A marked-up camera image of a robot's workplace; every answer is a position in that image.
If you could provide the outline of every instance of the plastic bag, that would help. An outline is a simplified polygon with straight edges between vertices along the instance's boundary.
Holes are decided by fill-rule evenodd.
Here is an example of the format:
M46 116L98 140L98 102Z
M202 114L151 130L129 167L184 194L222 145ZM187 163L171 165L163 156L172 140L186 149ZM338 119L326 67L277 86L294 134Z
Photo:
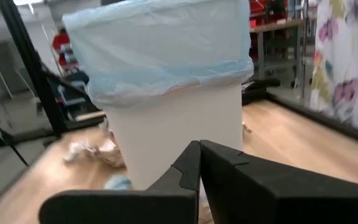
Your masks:
M72 49L101 109L254 72L248 0L133 0L64 15Z

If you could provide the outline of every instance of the black pole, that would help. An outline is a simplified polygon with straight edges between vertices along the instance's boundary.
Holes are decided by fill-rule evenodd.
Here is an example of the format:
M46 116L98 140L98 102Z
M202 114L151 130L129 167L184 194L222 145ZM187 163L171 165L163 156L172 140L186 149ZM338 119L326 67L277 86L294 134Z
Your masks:
M13 3L13 0L0 0L0 10L29 73L31 81L34 84L34 88L38 93L50 124L56 134L60 135L67 131L67 126L53 91L48 83L47 77L44 75L38 53L32 45L27 29L17 10L17 6Z

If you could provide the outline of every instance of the curtain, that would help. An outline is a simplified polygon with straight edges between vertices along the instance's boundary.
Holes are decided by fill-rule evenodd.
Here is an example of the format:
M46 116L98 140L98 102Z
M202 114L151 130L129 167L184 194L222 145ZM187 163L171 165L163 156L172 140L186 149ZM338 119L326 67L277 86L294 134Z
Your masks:
M358 0L320 0L310 106L358 128Z

